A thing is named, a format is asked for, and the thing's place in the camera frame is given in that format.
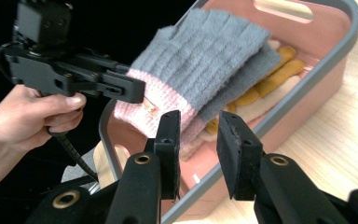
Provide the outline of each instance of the pink cuff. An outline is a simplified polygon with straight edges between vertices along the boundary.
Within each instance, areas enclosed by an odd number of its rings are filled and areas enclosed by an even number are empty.
[[[206,123],[202,121],[199,116],[196,116],[191,120],[191,124],[188,125],[180,135],[181,147],[189,145],[197,135],[205,128]]]
[[[191,104],[161,80],[135,69],[130,69],[127,76],[146,83],[145,98],[141,104],[118,101],[114,116],[132,124],[148,138],[156,137],[159,119],[166,112],[181,111],[181,130],[196,116],[197,112]]]

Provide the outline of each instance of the dark background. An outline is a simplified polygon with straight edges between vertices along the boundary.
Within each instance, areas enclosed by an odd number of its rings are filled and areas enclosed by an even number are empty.
[[[68,39],[97,49],[115,61],[131,62],[145,49],[158,28],[175,24],[194,0],[66,1],[74,6]],[[0,45],[11,40],[18,1],[0,0]],[[0,73],[0,101],[13,85]],[[108,98],[88,98],[80,125],[67,134],[83,155],[100,141],[98,122]],[[75,163],[55,139],[28,153],[0,183],[0,223],[23,223],[43,197],[61,182],[67,165]]]

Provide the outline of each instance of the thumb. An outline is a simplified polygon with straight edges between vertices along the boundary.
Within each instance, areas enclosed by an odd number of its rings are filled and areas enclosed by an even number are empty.
[[[74,96],[50,95],[36,98],[32,103],[31,116],[43,119],[49,116],[68,113],[83,107],[86,104],[86,97],[76,93]]]

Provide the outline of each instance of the black cable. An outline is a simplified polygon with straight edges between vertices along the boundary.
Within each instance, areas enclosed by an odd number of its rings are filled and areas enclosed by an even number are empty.
[[[55,136],[57,140],[61,143],[62,147],[65,151],[71,156],[71,158],[86,172],[91,178],[98,182],[97,174],[91,170],[91,168],[83,161],[81,156],[77,153],[74,146],[72,146],[71,142],[65,135]]]
[[[0,71],[7,78],[8,81],[12,82],[10,77],[10,70],[7,60],[5,59],[5,49],[13,45],[19,44],[18,42],[10,42],[0,46]]]

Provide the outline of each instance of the knitted glove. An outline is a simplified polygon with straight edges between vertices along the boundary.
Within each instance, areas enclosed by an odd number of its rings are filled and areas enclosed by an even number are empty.
[[[142,104],[117,102],[114,116],[147,137],[179,109],[181,130],[267,40],[269,33],[225,11],[193,9],[179,27],[158,30],[127,76],[146,83]]]
[[[264,78],[261,82],[255,84],[255,90],[261,97],[265,97],[272,91],[275,91],[289,77],[295,76],[304,70],[304,63],[300,60],[292,60],[284,64],[278,71]]]
[[[282,85],[275,88],[274,91],[270,92],[264,98],[259,98],[249,105],[238,106],[235,113],[245,122],[250,122],[251,120],[260,117],[279,103],[300,80],[301,78],[299,76],[289,77]]]
[[[267,44],[264,45],[249,62],[246,62],[228,84],[201,109],[199,114],[191,122],[191,125],[183,131],[181,137],[182,145],[184,146],[191,142],[225,105],[239,98],[244,92],[254,86],[280,59],[279,54],[277,54],[275,50],[271,49]]]

